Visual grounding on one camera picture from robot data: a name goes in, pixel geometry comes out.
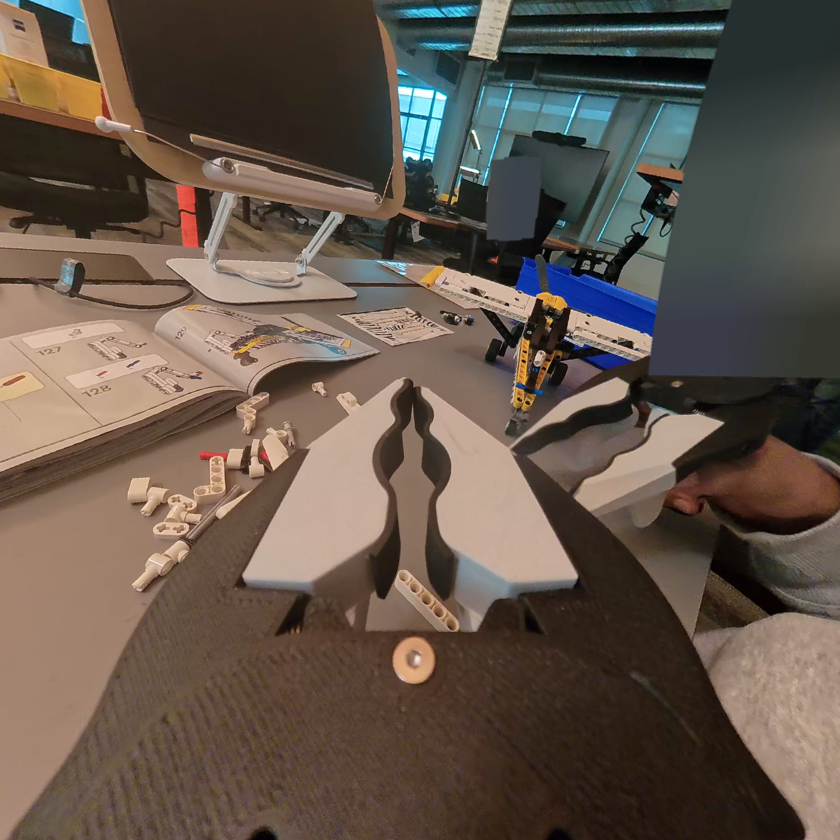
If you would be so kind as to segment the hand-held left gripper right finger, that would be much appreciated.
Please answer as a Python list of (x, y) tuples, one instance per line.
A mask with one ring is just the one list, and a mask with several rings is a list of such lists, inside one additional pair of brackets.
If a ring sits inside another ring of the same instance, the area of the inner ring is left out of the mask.
[(510, 449), (424, 386), (413, 416), (433, 485), (427, 577), (461, 629), (477, 631), (494, 602), (574, 588), (579, 575)]

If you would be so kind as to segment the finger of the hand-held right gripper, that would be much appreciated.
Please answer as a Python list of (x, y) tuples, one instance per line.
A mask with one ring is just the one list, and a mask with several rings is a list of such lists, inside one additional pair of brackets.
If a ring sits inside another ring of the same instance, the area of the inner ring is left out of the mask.
[(618, 456), (641, 447), (647, 442), (646, 426), (637, 425), (643, 380), (617, 377), (566, 398), (511, 444), (511, 454)]
[(677, 458), (722, 426), (721, 420), (701, 414), (664, 415), (638, 446), (614, 455), (603, 469), (584, 478), (572, 497), (598, 518), (627, 509), (633, 525), (644, 529), (658, 518), (677, 483)]

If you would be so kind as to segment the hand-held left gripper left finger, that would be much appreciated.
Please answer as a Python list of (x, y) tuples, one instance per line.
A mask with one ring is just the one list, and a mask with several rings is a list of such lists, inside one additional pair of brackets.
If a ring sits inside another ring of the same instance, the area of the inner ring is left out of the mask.
[(403, 462), (414, 385), (401, 378), (295, 456), (296, 472), (243, 572), (250, 588), (335, 601), (364, 627), (387, 596), (401, 540), (391, 478)]

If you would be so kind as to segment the white lego beam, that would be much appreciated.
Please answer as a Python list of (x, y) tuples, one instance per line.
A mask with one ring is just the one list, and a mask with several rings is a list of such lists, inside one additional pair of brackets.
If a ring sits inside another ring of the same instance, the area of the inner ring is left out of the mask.
[(399, 570), (394, 580), (394, 587), (402, 598), (433, 629), (443, 633), (458, 633), (459, 620), (447, 609), (436, 595), (426, 588), (420, 580), (407, 570)]

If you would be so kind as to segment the yellow white lego plane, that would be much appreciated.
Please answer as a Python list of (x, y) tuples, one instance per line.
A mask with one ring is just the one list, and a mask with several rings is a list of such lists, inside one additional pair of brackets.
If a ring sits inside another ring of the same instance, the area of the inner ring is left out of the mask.
[(541, 291), (535, 296), (442, 266), (419, 281), (425, 288), (463, 305), (474, 305), (485, 314), (500, 335), (488, 345), (487, 362), (494, 363), (508, 348), (515, 350), (508, 436), (524, 430), (543, 387), (562, 382), (567, 359), (613, 354), (639, 361), (651, 351), (650, 335), (573, 310), (561, 296), (552, 294), (542, 257), (537, 258), (537, 270)]

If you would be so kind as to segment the person's right forearm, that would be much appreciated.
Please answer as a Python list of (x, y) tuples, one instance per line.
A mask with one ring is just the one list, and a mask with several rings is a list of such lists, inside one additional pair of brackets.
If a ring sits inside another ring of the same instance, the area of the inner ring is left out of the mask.
[[(820, 456), (806, 456), (838, 479), (837, 464)], [(747, 557), (741, 568), (748, 577), (790, 612), (838, 620), (838, 513), (803, 532), (779, 534), (748, 529), (722, 511), (710, 509), (734, 537), (746, 544)]]

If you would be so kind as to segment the person's right hand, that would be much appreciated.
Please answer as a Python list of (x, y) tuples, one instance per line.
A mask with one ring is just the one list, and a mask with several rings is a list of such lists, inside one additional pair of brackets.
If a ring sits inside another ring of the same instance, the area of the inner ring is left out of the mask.
[(705, 506), (747, 529), (793, 534), (838, 513), (838, 479), (775, 437), (743, 458), (698, 468), (665, 496), (665, 507), (695, 516)]

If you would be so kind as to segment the blue plastic bin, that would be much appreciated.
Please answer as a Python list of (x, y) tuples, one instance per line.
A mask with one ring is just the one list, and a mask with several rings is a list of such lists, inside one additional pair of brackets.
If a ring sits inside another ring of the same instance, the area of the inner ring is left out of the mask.
[[(561, 266), (547, 265), (547, 272), (552, 294), (560, 295), (572, 309), (653, 336), (658, 305), (656, 300), (606, 283), (594, 276), (575, 276), (570, 269)], [(533, 259), (523, 260), (515, 289), (532, 296), (541, 291)], [(590, 358), (584, 354), (583, 349), (578, 349), (568, 342), (563, 346), (570, 351), (563, 352), (563, 361), (588, 358), (588, 364), (599, 371), (611, 370), (629, 362), (610, 353), (597, 353)]]

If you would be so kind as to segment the zebra striped sticker sheet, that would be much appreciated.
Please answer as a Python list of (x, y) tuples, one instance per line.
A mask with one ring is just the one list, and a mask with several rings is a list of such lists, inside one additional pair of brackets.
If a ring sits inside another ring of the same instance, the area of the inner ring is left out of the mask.
[(339, 317), (390, 347), (440, 338), (453, 332), (410, 308), (346, 313)]

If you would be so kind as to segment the paper sheet in plastic sleeve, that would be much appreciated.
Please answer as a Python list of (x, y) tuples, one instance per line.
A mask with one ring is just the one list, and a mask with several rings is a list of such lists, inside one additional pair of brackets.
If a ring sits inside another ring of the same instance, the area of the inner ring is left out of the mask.
[(445, 283), (465, 285), (467, 274), (456, 269), (445, 266), (432, 266), (417, 264), (399, 260), (377, 259), (375, 264), (399, 277), (406, 278), (411, 282), (425, 288), (441, 287)]

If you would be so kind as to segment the whiteboard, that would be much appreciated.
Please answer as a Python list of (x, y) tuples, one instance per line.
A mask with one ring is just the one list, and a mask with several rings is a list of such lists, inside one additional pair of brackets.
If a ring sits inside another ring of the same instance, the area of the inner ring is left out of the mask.
[(586, 145), (583, 138), (535, 131), (515, 134), (509, 155), (539, 158), (542, 189), (564, 204), (560, 220), (577, 223), (610, 152)]

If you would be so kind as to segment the red desk leg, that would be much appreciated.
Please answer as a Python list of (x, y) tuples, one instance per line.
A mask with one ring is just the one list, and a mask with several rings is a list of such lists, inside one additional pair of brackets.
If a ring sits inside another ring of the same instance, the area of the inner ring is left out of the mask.
[(180, 217), (182, 245), (201, 248), (209, 234), (214, 218), (211, 191), (187, 185), (177, 185), (176, 198)]

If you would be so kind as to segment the hanging paper sign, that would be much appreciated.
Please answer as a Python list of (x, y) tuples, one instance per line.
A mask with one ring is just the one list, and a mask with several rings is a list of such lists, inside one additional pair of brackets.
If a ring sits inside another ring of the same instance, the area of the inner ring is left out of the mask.
[(481, 1), (476, 28), (468, 56), (475, 60), (496, 61), (505, 34), (513, 1)]

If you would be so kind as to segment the black office chair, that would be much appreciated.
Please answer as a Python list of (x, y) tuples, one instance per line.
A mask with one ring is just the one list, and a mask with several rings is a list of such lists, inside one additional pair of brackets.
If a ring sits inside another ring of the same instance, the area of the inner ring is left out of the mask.
[(47, 167), (2, 163), (1, 173), (2, 207), (23, 213), (8, 224), (23, 234), (37, 224), (90, 239), (150, 215), (145, 180), (121, 154)]

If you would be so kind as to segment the yellow storage bins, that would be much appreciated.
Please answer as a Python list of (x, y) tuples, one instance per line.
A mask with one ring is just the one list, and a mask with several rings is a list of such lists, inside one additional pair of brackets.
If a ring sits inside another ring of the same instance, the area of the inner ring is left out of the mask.
[(94, 121), (103, 114), (102, 86), (23, 59), (1, 55), (1, 100)]

